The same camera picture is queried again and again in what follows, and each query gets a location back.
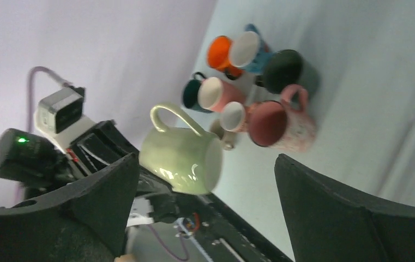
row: blue mug handle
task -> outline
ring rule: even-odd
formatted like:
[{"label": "blue mug handle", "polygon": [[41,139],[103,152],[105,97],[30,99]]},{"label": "blue mug handle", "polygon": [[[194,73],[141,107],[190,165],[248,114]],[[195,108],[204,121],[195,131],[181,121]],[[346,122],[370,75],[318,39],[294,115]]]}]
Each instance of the blue mug handle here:
[{"label": "blue mug handle", "polygon": [[256,34],[260,35],[257,27],[255,27],[253,23],[247,24],[246,27],[244,28],[244,30],[245,31],[252,31],[252,32],[255,32]]}]

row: green mug handle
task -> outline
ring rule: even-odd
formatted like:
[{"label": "green mug handle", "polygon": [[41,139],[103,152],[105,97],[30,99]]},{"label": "green mug handle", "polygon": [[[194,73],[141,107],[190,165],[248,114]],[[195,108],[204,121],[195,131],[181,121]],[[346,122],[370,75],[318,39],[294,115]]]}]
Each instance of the green mug handle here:
[{"label": "green mug handle", "polygon": [[183,120],[196,135],[203,136],[204,133],[206,133],[206,131],[204,131],[204,129],[202,129],[202,127],[198,123],[196,123],[196,121],[194,121],[190,116],[188,116],[188,114],[185,111],[183,111],[179,106],[168,102],[155,105],[149,113],[151,121],[153,122],[153,125],[157,131],[167,132],[170,129],[170,127],[167,126],[159,117],[158,112],[161,109],[165,109],[174,113],[181,120]]}]

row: dark green mug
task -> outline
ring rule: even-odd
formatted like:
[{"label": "dark green mug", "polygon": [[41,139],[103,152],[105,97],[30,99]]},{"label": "dark green mug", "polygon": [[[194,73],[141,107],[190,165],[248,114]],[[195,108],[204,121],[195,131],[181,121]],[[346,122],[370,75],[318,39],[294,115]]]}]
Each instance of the dark green mug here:
[{"label": "dark green mug", "polygon": [[183,106],[187,109],[195,110],[203,113],[212,113],[212,111],[202,108],[197,101],[197,93],[201,87],[202,81],[207,77],[201,72],[195,72],[192,79],[185,85],[182,94]]}]

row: table surface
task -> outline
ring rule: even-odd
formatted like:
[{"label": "table surface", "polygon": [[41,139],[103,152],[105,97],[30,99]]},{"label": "table surface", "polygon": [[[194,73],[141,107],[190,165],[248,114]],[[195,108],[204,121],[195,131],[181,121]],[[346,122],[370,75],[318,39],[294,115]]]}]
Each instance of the table surface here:
[{"label": "table surface", "polygon": [[[247,23],[273,50],[299,51],[321,77],[309,107],[317,140],[306,153],[287,154],[349,186],[415,206],[415,176],[382,175],[415,112],[415,1],[219,0],[194,71],[226,80],[208,68],[206,50],[218,35],[234,39]],[[246,74],[233,84],[251,100],[276,99],[252,79]],[[204,129],[219,116],[187,112]],[[240,134],[224,153],[214,193],[294,259],[274,177],[280,153]]]}]

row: white wall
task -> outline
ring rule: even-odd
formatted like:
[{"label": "white wall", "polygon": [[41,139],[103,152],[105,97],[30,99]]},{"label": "white wall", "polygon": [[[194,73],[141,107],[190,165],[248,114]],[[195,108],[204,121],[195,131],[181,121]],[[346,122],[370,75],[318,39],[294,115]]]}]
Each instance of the white wall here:
[{"label": "white wall", "polygon": [[[85,114],[139,147],[150,108],[179,103],[214,0],[0,0],[0,135],[26,123],[26,76],[47,66],[87,89]],[[37,101],[57,86],[39,75]],[[166,119],[173,122],[173,117]],[[16,183],[0,179],[0,206]]]}]

